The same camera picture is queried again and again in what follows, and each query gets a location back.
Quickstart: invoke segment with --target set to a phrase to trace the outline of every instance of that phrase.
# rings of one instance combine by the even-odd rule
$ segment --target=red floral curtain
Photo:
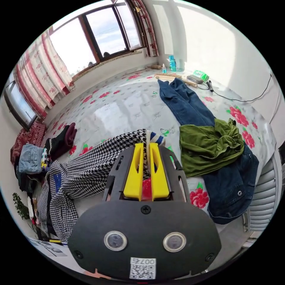
[[[42,119],[55,103],[75,89],[47,31],[21,56],[14,68],[14,78],[24,99]]]
[[[148,56],[159,56],[158,49],[156,45],[156,40],[154,36],[154,30],[152,27],[151,19],[149,17],[149,14],[146,10],[146,7],[144,6],[143,2],[141,0],[131,0],[132,3],[135,5],[137,14],[142,20],[143,27],[146,32],[146,37],[148,41]]]

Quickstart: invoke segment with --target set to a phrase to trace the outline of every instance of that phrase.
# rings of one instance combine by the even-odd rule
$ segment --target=water bottle
[[[166,73],[166,67],[164,64],[162,65],[162,73]]]
[[[173,55],[170,55],[169,56],[169,64],[170,64],[170,70],[171,71],[176,71],[176,61],[174,59],[174,56]]]

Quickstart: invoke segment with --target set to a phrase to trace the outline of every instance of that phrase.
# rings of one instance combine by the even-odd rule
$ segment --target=white radiator
[[[282,165],[278,150],[264,166],[248,210],[248,230],[263,231],[280,202]]]

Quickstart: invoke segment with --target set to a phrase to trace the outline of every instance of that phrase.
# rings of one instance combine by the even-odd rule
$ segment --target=blue jeans
[[[22,148],[19,159],[19,172],[26,174],[37,174],[42,172],[42,152],[43,148],[39,148],[29,143]]]
[[[214,115],[182,80],[158,80],[158,84],[162,101],[181,125],[215,125]],[[215,223],[227,224],[246,211],[252,201],[258,164],[244,143],[244,151],[234,163],[203,175],[210,198],[208,212]]]

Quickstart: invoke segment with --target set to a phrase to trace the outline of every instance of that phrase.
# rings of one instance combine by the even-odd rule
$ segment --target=window
[[[87,68],[89,62],[96,63],[78,18],[55,31],[50,39],[71,76]]]
[[[20,93],[13,73],[10,74],[3,93],[10,112],[18,123],[28,131],[37,116]]]
[[[95,64],[146,46],[129,0],[103,0],[80,8],[49,28],[55,50],[72,77]]]

